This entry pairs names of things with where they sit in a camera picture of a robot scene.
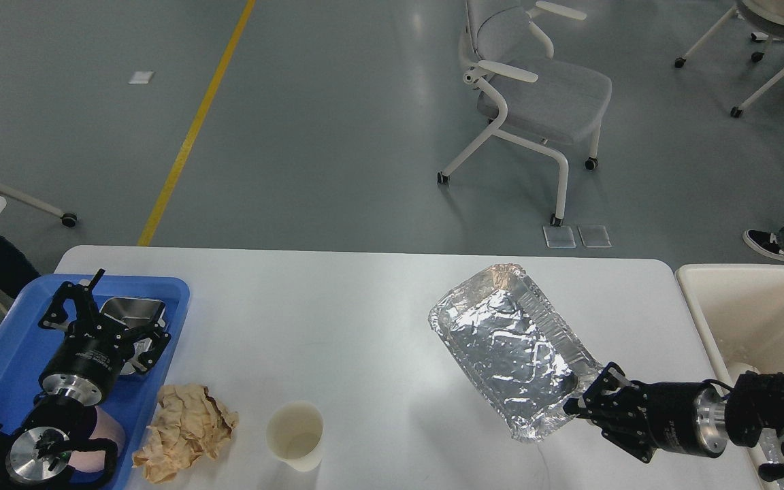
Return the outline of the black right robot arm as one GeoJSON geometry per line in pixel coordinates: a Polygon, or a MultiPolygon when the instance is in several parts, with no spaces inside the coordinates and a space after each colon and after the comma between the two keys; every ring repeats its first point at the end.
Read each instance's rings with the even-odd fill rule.
{"type": "Polygon", "coordinates": [[[597,425],[602,436],[645,463],[656,450],[718,458],[728,443],[753,448],[765,430],[780,442],[781,462],[759,466],[758,475],[784,479],[784,374],[747,370],[734,385],[629,380],[609,363],[564,412],[597,425]]]}

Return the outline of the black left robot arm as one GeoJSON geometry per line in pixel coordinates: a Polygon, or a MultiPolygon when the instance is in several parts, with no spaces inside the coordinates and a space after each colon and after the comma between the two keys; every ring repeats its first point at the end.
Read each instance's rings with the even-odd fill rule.
{"type": "Polygon", "coordinates": [[[0,325],[0,489],[121,489],[190,297],[174,277],[47,275],[0,325]]]}

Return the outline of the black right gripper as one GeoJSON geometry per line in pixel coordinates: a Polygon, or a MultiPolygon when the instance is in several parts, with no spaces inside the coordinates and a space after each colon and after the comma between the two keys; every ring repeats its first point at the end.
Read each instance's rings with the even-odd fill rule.
{"type": "Polygon", "coordinates": [[[632,382],[618,363],[607,363],[563,410],[597,425],[610,443],[643,463],[657,449],[718,458],[727,447],[722,396],[709,382],[632,382]]]}

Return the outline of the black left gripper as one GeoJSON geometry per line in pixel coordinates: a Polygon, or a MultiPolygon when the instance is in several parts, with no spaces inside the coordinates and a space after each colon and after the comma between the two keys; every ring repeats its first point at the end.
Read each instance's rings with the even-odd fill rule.
{"type": "Polygon", "coordinates": [[[65,281],[55,291],[38,327],[62,331],[65,338],[39,376],[44,394],[77,400],[84,406],[105,401],[121,374],[146,374],[161,354],[161,333],[124,344],[129,329],[154,325],[166,332],[164,303],[117,303],[118,321],[103,322],[93,289],[105,275],[97,270],[87,285],[65,281]]]}

